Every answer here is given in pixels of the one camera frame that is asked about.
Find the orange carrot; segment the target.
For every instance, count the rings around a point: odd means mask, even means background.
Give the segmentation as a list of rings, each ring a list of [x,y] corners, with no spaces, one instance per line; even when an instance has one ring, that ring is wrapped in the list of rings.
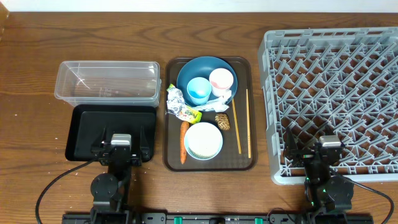
[[[187,151],[185,149],[185,135],[190,125],[187,121],[183,121],[180,126],[180,162],[184,164],[187,159]]]

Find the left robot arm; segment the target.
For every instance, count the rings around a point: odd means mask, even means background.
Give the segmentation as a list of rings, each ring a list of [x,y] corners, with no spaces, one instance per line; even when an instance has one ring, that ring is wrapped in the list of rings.
[[[91,153],[107,173],[94,178],[90,190],[93,208],[87,223],[141,223],[141,215],[127,204],[131,170],[147,159],[149,143],[144,128],[140,129],[139,149],[133,148],[130,134],[113,134],[106,139],[106,129],[94,140]]]

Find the brown shiitake mushroom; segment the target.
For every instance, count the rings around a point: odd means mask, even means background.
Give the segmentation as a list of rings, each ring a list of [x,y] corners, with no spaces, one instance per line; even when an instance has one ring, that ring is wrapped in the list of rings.
[[[215,116],[215,121],[218,127],[223,131],[227,131],[231,128],[228,115],[225,113],[217,113]]]

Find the light blue cup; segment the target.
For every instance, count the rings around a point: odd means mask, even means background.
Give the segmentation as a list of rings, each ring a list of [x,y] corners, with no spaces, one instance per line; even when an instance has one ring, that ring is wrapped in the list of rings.
[[[211,84],[203,77],[196,77],[187,85],[188,95],[194,105],[204,105],[211,95]]]

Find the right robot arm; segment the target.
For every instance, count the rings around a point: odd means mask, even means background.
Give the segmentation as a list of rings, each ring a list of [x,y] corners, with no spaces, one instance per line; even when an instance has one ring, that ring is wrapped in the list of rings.
[[[353,184],[330,170],[345,145],[330,128],[306,149],[298,147],[290,128],[286,134],[283,155],[293,166],[304,167],[305,195],[312,206],[297,216],[295,223],[347,223],[345,211],[352,208]]]

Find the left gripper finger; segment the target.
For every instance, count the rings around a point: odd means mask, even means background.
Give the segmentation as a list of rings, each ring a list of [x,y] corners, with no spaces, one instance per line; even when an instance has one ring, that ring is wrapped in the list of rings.
[[[146,134],[145,134],[145,129],[143,126],[141,126],[140,130],[140,148],[149,148],[149,144],[147,142]]]
[[[103,128],[101,134],[94,140],[94,148],[104,148],[106,145],[106,127]]]

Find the snack wrapper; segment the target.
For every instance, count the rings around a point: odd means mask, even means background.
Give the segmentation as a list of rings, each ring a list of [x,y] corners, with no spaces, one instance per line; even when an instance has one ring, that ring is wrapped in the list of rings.
[[[167,88],[167,112],[174,114],[178,119],[189,122],[190,124],[199,123],[202,113],[193,109],[185,103],[183,93],[170,84]]]

